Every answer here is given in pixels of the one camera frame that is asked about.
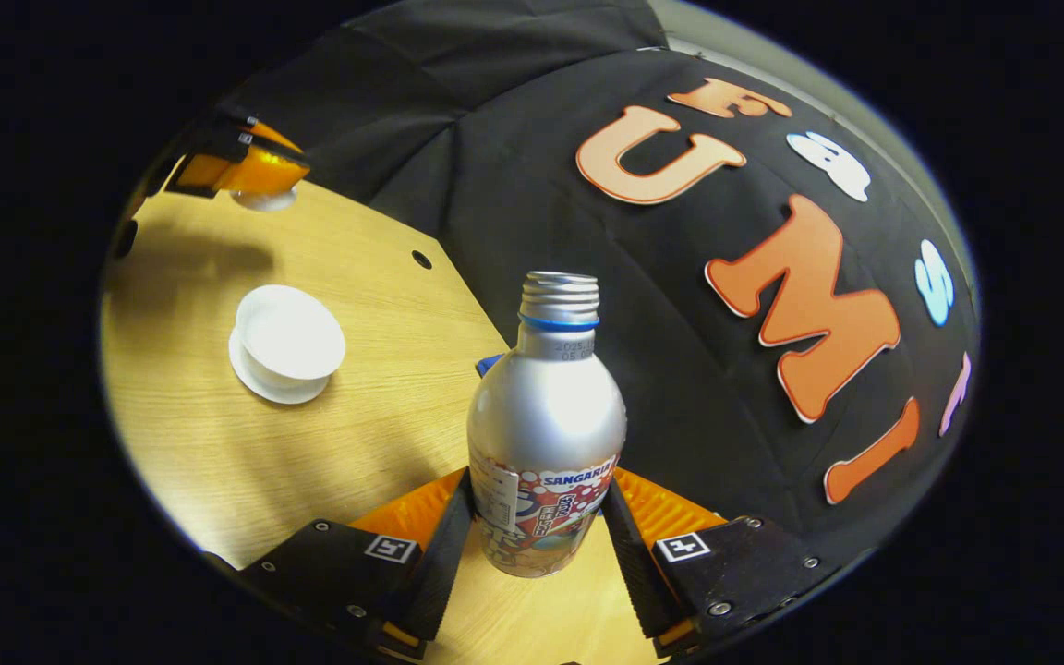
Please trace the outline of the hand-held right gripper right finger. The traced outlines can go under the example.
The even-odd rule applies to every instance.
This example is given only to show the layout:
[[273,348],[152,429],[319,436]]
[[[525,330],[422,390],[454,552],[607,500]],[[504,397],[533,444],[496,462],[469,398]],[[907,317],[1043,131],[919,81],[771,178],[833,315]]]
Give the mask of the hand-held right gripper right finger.
[[643,635],[664,659],[733,647],[849,569],[772,519],[724,518],[624,467],[602,513]]

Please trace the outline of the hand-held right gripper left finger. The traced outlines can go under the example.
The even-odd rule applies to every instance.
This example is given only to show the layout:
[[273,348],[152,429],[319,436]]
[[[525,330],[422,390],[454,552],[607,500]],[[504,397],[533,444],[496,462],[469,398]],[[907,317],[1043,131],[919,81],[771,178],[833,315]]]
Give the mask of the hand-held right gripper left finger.
[[472,523],[460,468],[343,525],[312,519],[234,576],[309,630],[376,661],[435,641]]

